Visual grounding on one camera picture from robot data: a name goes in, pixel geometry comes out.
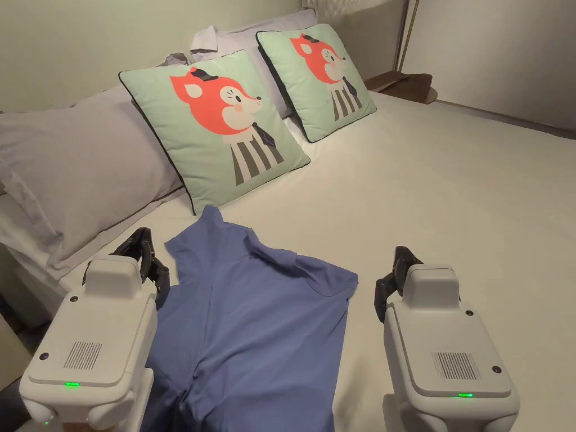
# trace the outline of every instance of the fox ear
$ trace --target fox ear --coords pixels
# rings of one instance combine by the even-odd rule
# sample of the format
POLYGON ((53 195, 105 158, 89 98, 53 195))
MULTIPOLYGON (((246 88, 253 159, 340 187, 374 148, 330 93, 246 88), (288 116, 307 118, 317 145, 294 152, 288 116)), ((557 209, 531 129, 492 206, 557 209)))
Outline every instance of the fox ear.
POLYGON ((197 97, 202 96, 202 87, 198 84, 185 84, 184 88, 191 98, 196 99, 197 97))
POLYGON ((305 54, 312 54, 312 48, 308 44, 300 44, 300 48, 305 54))
POLYGON ((193 98, 198 97, 202 94, 202 89, 197 84, 190 84, 190 76, 185 75, 183 77, 170 77, 172 80, 172 85, 174 86, 174 91, 180 100, 186 104, 189 104, 193 98))
POLYGON ((290 38, 290 41, 292 42, 296 52, 302 57, 305 57, 307 54, 312 52, 312 49, 308 46, 306 40, 302 36, 300 36, 298 39, 290 38))

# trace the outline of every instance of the blue shirt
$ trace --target blue shirt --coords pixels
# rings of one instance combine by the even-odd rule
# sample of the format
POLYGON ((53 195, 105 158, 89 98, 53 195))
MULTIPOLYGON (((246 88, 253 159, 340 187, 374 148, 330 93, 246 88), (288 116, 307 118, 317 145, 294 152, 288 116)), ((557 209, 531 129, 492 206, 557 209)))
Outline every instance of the blue shirt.
POLYGON ((333 431, 357 275, 268 248, 211 206, 166 247, 180 284, 158 313, 142 431, 333 431))

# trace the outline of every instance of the white bed sheet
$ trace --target white bed sheet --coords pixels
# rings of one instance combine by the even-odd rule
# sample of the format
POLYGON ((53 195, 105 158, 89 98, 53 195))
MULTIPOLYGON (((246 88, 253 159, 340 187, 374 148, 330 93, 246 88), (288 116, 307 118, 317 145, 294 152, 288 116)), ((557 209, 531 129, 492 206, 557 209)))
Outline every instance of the white bed sheet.
MULTIPOLYGON (((521 398, 515 431, 572 430, 576 406, 576 143, 373 93, 377 113, 317 143, 293 133, 312 162, 221 207, 268 246, 321 258, 359 275, 350 301, 334 401, 338 431, 384 430, 392 393, 374 312, 374 283, 396 245, 450 264, 521 398)), ((163 242, 196 220, 186 196, 140 226, 177 283, 163 242)), ((85 263, 59 284, 81 283, 85 263)))

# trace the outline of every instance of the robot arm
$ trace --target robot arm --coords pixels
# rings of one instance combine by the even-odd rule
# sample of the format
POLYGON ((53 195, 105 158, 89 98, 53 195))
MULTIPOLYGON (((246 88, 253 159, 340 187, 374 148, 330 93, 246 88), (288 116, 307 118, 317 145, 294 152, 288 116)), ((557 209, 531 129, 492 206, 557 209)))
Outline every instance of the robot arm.
POLYGON ((145 363, 169 292, 168 269, 154 256, 150 229, 140 228, 113 254, 95 257, 84 278, 60 305, 20 395, 39 423, 137 432, 153 382, 145 363))
POLYGON ((374 307, 406 432, 511 429, 518 393, 478 312, 460 301, 449 266, 425 265, 397 247, 392 272, 376 282, 374 307), (401 301, 388 303, 395 291, 401 301))

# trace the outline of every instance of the mint green throw pillow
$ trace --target mint green throw pillow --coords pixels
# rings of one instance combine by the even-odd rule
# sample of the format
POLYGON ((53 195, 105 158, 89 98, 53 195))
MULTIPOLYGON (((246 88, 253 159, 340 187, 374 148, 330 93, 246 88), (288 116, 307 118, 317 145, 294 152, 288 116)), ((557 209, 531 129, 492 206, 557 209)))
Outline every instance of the mint green throw pillow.
POLYGON ((310 162, 245 51, 119 78, 178 171, 195 214, 310 162))
POLYGON ((376 111, 342 41, 328 24, 256 34, 260 52, 302 122, 308 141, 376 111))

